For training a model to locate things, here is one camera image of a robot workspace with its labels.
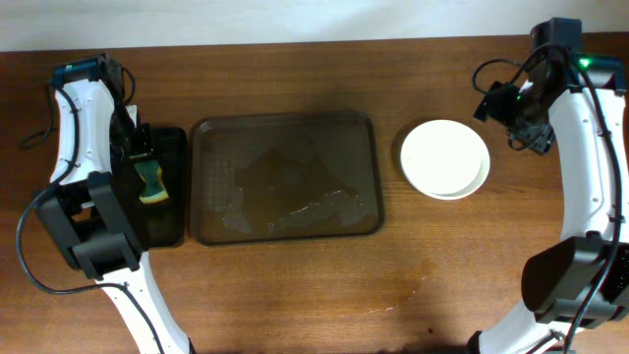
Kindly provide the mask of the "green yellow sponge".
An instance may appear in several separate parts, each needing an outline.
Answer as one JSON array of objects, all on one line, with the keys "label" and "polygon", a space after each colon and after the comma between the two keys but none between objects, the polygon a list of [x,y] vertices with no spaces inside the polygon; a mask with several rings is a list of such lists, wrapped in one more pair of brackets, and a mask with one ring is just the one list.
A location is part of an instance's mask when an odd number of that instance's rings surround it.
[{"label": "green yellow sponge", "polygon": [[169,199],[162,178],[163,171],[157,160],[139,162],[134,167],[144,182],[140,193],[140,201],[144,205],[157,204]]}]

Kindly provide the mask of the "white plate bottom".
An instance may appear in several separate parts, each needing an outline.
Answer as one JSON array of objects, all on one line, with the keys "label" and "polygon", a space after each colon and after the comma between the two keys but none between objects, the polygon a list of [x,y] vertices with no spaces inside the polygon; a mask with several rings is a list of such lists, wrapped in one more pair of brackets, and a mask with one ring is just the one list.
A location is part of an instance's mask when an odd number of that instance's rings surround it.
[{"label": "white plate bottom", "polygon": [[402,172],[419,192],[438,200],[458,200],[486,180],[490,158],[483,139],[470,127],[432,120],[411,130],[399,152]]}]

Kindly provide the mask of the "white plate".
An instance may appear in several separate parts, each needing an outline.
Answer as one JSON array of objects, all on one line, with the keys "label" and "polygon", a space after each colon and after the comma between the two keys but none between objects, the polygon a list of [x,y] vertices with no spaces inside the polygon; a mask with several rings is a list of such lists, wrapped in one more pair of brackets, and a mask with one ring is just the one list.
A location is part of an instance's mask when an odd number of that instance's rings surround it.
[{"label": "white plate", "polygon": [[407,181],[420,193],[454,201],[474,194],[490,170],[487,148],[402,148],[400,165]]},{"label": "white plate", "polygon": [[411,130],[399,152],[402,172],[419,192],[438,200],[458,200],[486,180],[490,158],[483,139],[470,127],[432,120]]}]

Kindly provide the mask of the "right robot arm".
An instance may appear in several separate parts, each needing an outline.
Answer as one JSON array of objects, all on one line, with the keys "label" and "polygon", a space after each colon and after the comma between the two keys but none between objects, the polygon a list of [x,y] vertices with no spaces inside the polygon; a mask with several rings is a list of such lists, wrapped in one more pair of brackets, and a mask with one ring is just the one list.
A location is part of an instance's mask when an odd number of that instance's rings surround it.
[{"label": "right robot arm", "polygon": [[578,332],[628,314],[623,64],[586,53],[576,19],[542,22],[530,39],[529,57],[484,91],[475,116],[502,124],[512,149],[558,148],[563,226],[527,260],[520,302],[469,339],[471,353],[567,353]]}]

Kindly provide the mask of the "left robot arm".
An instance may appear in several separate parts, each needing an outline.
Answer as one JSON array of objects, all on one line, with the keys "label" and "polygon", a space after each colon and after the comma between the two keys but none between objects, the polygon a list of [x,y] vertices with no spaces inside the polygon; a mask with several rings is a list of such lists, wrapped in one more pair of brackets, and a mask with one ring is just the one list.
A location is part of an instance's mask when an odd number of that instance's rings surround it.
[{"label": "left robot arm", "polygon": [[66,264],[110,298],[142,353],[192,353],[154,279],[149,251],[184,239],[188,138],[151,127],[125,89],[134,76],[102,53],[56,67],[48,82],[59,143],[48,186],[28,206]]}]

